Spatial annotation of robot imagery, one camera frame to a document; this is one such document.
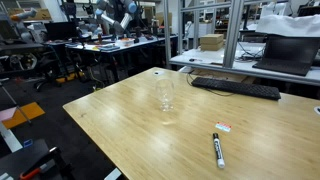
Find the grey background robot arm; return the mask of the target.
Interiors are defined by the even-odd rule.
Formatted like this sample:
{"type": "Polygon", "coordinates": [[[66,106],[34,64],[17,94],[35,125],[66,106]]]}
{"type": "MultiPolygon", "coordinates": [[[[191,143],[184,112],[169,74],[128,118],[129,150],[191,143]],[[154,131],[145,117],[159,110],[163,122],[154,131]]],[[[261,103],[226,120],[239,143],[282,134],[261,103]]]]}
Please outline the grey background robot arm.
{"type": "Polygon", "coordinates": [[[122,36],[137,11],[133,0],[97,0],[95,16],[114,28],[117,36],[122,36]]]}

